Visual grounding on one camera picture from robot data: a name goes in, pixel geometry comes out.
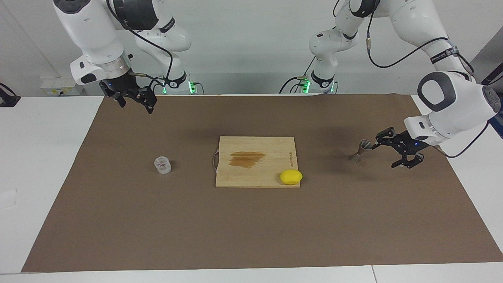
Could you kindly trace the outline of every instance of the black strap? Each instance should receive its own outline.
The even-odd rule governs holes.
[[[452,55],[457,55],[459,54],[459,49],[457,46],[454,46],[452,48],[449,48],[447,50],[445,50],[444,52],[441,52],[435,56],[433,56],[430,60],[432,61],[432,64],[435,64],[449,56],[452,56]]]
[[[91,0],[54,0],[54,5],[65,14],[77,14]]]
[[[321,88],[327,88],[327,87],[329,87],[330,84],[332,83],[333,79],[335,78],[335,76],[333,76],[331,79],[324,80],[324,79],[321,79],[321,78],[317,77],[314,74],[314,71],[311,74],[311,76],[312,76],[314,82],[317,83]]]
[[[176,80],[166,80],[167,84],[172,89],[177,89],[184,81],[187,79],[187,72],[184,72],[184,75]]]
[[[355,39],[355,37],[356,37],[356,35],[357,35],[357,34],[358,34],[358,30],[356,30],[355,35],[353,35],[353,36],[349,36],[349,35],[347,35],[347,34],[343,33],[344,37],[345,37],[347,40],[353,40],[353,39]]]
[[[160,29],[162,33],[168,32],[173,26],[175,26],[175,18],[171,17],[171,21]]]
[[[377,10],[377,7],[379,6],[380,2],[381,0],[362,0],[360,7],[358,8],[358,11],[351,10],[351,3],[350,3],[351,14],[353,14],[353,16],[358,18],[366,18],[370,14],[372,14],[375,10]]]

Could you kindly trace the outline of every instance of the black device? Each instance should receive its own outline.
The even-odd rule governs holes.
[[[377,143],[372,147],[372,150],[380,146],[388,146],[392,147],[396,150],[396,152],[402,155],[402,158],[393,163],[391,165],[391,168],[405,166],[411,169],[415,167],[425,160],[425,156],[419,153],[419,151],[430,146],[427,143],[410,137],[408,131],[396,134],[393,127],[387,128],[386,130],[378,133],[376,136],[376,141]],[[409,156],[414,156],[414,158],[412,160],[409,160]]]
[[[100,87],[105,96],[113,98],[121,108],[126,106],[124,97],[131,98],[145,106],[149,114],[152,114],[157,103],[154,91],[150,87],[139,87],[136,83],[136,77],[129,73],[115,79],[103,80],[100,82]]]
[[[500,76],[498,78],[498,75],[502,73],[503,73],[503,63],[499,64],[499,66],[496,67],[496,69],[494,69],[494,71],[492,71],[480,84],[490,86],[503,78],[503,76]]]

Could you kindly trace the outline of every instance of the brown stain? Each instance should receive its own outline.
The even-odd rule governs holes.
[[[230,156],[232,159],[229,165],[250,169],[266,155],[260,152],[235,152]]]

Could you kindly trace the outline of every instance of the wall socket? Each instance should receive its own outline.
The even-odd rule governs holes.
[[[44,79],[40,88],[48,96],[78,96],[83,93],[83,87],[72,78]]]

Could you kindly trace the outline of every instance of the metal handle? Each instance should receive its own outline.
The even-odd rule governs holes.
[[[217,170],[217,166],[218,166],[218,165],[217,165],[217,164],[215,164],[215,161],[216,161],[216,160],[215,160],[215,158],[217,157],[217,155],[219,155],[219,151],[218,151],[218,150],[219,150],[219,149],[217,149],[217,151],[216,151],[216,152],[215,152],[215,154],[213,155],[213,169],[215,169],[215,173],[217,173],[217,171],[218,171],[218,170]]]

